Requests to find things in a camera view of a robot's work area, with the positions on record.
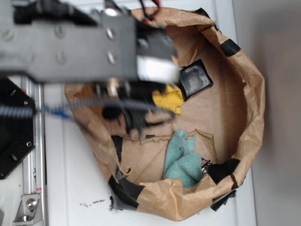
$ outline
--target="teal cloth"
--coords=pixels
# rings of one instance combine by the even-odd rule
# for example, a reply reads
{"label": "teal cloth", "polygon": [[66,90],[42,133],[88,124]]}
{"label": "teal cloth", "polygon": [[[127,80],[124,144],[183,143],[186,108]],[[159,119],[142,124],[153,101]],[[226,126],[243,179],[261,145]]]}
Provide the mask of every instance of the teal cloth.
{"label": "teal cloth", "polygon": [[175,131],[167,146],[163,179],[180,178],[183,187],[193,187],[201,180],[202,158],[195,151],[195,142],[195,136],[187,139],[186,131]]}

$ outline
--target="black square object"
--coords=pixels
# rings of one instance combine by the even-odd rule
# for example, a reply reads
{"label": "black square object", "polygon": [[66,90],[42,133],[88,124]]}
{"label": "black square object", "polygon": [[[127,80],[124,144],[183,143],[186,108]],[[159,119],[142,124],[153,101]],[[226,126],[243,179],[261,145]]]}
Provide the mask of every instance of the black square object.
{"label": "black square object", "polygon": [[213,86],[202,60],[183,68],[180,74],[180,88],[183,96],[190,96]]}

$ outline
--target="brown paper bag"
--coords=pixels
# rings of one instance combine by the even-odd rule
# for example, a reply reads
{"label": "brown paper bag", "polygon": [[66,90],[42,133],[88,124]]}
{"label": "brown paper bag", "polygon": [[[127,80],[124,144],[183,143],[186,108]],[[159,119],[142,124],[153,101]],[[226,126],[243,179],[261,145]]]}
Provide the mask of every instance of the brown paper bag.
{"label": "brown paper bag", "polygon": [[[133,15],[143,17],[141,10]],[[178,221],[243,183],[262,143],[265,86],[248,56],[210,18],[162,8],[152,25],[166,27],[180,66],[202,59],[213,87],[189,98],[181,116],[144,129],[142,137],[147,138],[139,140],[128,137],[123,116],[119,122],[107,121],[101,107],[79,108],[73,114],[116,206]],[[95,97],[90,85],[66,86],[65,94],[68,100]],[[192,188],[183,188],[180,179],[162,180],[166,147],[175,129],[196,135],[196,151],[214,163]]]}

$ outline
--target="red wire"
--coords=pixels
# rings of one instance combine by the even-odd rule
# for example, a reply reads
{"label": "red wire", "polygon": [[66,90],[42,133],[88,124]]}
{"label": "red wire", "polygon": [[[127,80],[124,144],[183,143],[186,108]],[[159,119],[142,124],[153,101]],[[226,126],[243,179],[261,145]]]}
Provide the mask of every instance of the red wire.
{"label": "red wire", "polygon": [[153,3],[156,4],[156,6],[158,7],[157,11],[154,12],[152,15],[149,16],[149,18],[145,18],[144,22],[149,25],[155,18],[155,15],[160,11],[161,8],[161,2],[160,0],[151,0]]}

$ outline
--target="white table surface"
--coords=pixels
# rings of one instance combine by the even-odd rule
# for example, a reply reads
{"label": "white table surface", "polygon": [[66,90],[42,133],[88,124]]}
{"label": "white table surface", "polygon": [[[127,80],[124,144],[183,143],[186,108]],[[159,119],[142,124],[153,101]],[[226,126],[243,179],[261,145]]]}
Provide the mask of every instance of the white table surface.
{"label": "white table surface", "polygon": [[[102,1],[73,0],[83,10],[102,8]],[[120,0],[133,9],[138,1]],[[164,7],[196,10],[204,8],[220,30],[236,41],[231,0],[163,0]],[[65,101],[63,86],[45,87],[45,102]],[[251,171],[238,189],[237,197],[228,200],[217,212],[210,208],[181,222],[134,211],[109,211],[111,193],[102,177],[91,148],[77,125],[57,118],[46,118],[46,152],[48,179],[48,212],[51,226],[116,225],[210,225],[255,226],[255,208]]]}

